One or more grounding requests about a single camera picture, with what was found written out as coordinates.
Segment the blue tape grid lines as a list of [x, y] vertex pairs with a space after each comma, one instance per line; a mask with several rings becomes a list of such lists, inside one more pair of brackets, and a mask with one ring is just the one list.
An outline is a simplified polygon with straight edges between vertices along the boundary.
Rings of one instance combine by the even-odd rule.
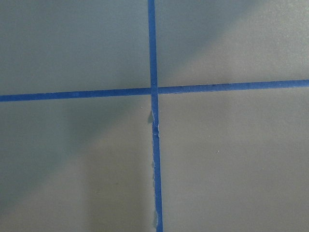
[[306, 232], [306, 0], [3, 0], [3, 232]]

